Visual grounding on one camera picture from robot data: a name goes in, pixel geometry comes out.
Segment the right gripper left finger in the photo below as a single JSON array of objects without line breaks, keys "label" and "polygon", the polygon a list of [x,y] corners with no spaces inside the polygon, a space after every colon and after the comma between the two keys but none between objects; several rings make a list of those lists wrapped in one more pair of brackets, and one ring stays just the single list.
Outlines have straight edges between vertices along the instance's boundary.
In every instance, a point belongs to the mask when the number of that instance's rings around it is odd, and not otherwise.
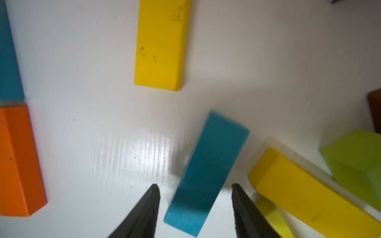
[{"label": "right gripper left finger", "polygon": [[160,204],[160,190],[152,184],[110,238],[153,238]]}]

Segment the brown block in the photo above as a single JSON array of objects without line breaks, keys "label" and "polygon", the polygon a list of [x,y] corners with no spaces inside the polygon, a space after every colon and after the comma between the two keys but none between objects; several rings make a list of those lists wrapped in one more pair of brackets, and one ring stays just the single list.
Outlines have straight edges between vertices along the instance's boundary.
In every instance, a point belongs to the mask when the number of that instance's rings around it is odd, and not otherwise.
[{"label": "brown block", "polygon": [[381,133],[381,89],[368,93],[367,100],[374,130],[376,133]]}]

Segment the light green cube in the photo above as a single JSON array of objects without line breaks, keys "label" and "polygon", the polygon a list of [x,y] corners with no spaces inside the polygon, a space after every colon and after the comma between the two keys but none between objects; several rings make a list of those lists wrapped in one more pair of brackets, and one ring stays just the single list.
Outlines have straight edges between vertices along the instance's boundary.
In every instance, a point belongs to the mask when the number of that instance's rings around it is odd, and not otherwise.
[{"label": "light green cube", "polygon": [[381,135],[356,130],[319,150],[340,186],[381,210]]}]

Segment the orange rectangular block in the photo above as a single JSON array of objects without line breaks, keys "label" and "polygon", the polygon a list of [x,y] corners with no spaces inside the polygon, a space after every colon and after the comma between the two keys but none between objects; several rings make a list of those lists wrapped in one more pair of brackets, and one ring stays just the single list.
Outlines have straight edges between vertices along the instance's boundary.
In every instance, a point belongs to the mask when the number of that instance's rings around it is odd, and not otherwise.
[{"label": "orange rectangular block", "polygon": [[27,106],[1,109],[1,216],[30,217],[48,203]]}]

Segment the lime yellow rectangular block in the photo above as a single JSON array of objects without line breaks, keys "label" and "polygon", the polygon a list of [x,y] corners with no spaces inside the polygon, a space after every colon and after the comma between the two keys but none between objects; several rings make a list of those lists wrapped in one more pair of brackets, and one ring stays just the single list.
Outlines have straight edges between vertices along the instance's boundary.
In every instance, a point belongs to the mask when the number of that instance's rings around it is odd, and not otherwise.
[{"label": "lime yellow rectangular block", "polygon": [[285,218],[273,202],[265,197],[262,197],[260,200],[255,202],[255,206],[262,213],[271,227],[282,238],[295,238]]}]

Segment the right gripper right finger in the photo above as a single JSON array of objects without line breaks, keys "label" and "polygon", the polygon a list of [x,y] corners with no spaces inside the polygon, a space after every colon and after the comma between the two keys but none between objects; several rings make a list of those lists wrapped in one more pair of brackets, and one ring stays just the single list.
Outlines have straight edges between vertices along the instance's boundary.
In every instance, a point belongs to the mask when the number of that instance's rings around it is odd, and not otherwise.
[{"label": "right gripper right finger", "polygon": [[238,183],[232,184],[232,204],[238,238],[280,238]]}]

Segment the teal long block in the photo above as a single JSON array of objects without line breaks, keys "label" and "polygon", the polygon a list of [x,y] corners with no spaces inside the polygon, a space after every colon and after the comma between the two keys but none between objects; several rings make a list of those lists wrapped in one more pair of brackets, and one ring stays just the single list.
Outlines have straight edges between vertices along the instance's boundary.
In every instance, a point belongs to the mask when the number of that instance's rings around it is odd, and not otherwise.
[{"label": "teal long block", "polygon": [[164,223],[197,237],[250,131],[210,111],[164,216]]}]

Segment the teal long block diagonal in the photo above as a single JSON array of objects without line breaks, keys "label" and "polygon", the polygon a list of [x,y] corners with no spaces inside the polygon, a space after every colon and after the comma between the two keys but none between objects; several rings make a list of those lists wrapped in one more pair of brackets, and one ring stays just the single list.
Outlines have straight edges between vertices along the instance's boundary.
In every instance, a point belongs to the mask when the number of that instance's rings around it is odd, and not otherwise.
[{"label": "teal long block diagonal", "polygon": [[1,1],[1,100],[24,99],[6,2]]}]

